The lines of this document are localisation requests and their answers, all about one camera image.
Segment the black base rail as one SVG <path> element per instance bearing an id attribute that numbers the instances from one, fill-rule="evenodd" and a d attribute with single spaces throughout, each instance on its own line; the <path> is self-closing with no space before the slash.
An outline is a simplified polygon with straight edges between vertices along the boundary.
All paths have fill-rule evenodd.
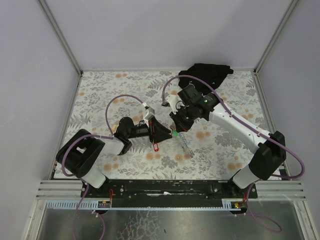
<path id="1" fill-rule="evenodd" d="M 156 202 L 164 207 L 202 206 L 219 200 L 256 199 L 248 187 L 241 189 L 230 180 L 146 180 L 107 179 L 100 188 L 89 187 L 84 195 L 92 199 L 110 199 L 117 206 Z"/>

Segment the grey keyring with blue handle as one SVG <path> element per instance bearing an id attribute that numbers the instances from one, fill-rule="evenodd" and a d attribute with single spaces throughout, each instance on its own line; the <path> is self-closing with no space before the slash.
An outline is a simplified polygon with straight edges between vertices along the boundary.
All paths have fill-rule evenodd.
<path id="1" fill-rule="evenodd" d="M 180 138 L 180 140 L 183 142 L 182 148 L 189 154 L 190 158 L 194 157 L 194 152 L 189 147 L 187 139 L 184 137 L 184 135 L 180 132 L 177 132 L 177 136 Z"/>

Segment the black cloth bag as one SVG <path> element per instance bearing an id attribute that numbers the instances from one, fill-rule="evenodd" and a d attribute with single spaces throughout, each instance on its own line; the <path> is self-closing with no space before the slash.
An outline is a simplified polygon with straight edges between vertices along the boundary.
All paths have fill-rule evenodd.
<path id="1" fill-rule="evenodd" d="M 178 75 L 188 75 L 199 78 L 215 90 L 222 84 L 222 82 L 228 75 L 232 75 L 233 73 L 234 70 L 231 69 L 229 65 L 195 63 L 187 70 L 180 71 Z M 194 85 L 195 89 L 198 92 L 203 93 L 204 95 L 211 92 L 211 90 L 206 85 L 197 80 L 194 80 L 189 77 L 179 77 L 178 86 L 181 89 L 184 89 L 189 84 Z"/>

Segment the red key tag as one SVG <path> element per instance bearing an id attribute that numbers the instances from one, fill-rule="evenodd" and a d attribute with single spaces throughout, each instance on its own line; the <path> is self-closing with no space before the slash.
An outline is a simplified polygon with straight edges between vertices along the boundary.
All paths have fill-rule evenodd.
<path id="1" fill-rule="evenodd" d="M 158 152 L 158 151 L 159 151 L 159 146 L 158 146 L 157 143 L 154 143 L 154 144 L 153 144 L 153 149 L 154 149 L 155 152 Z"/>

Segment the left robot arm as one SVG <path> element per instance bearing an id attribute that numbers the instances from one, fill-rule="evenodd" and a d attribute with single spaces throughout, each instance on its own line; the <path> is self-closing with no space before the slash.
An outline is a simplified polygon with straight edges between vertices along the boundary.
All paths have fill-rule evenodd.
<path id="1" fill-rule="evenodd" d="M 154 149 L 158 143 L 172 138 L 172 132 L 153 116 L 150 120 L 141 120 L 134 124 L 130 117 L 123 117 L 113 137 L 91 134 L 80 129 L 57 153 L 55 160 L 62 170 L 68 170 L 71 176 L 83 180 L 93 188 L 100 188 L 107 177 L 94 167 L 102 150 L 108 154 L 121 156 L 132 147 L 130 139 L 148 137 Z"/>

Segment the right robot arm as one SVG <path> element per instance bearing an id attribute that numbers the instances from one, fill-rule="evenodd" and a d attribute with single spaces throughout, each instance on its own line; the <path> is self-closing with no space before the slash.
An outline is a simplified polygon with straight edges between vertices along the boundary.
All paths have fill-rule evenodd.
<path id="1" fill-rule="evenodd" d="M 195 120 L 204 119 L 229 131 L 250 150 L 253 157 L 248 165 L 231 178 L 240 189 L 268 180 L 287 158 L 282 133 L 270 133 L 251 124 L 213 92 L 203 95 L 190 84 L 176 95 L 165 97 L 164 103 L 171 107 L 170 117 L 178 133 L 189 131 Z"/>

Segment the green key tag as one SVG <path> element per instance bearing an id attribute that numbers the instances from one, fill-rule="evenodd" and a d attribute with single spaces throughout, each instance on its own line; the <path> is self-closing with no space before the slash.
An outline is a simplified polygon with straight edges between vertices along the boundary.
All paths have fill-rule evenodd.
<path id="1" fill-rule="evenodd" d="M 179 133 L 174 130 L 172 132 L 172 136 L 175 137 L 175 138 L 178 138 L 179 137 Z"/>

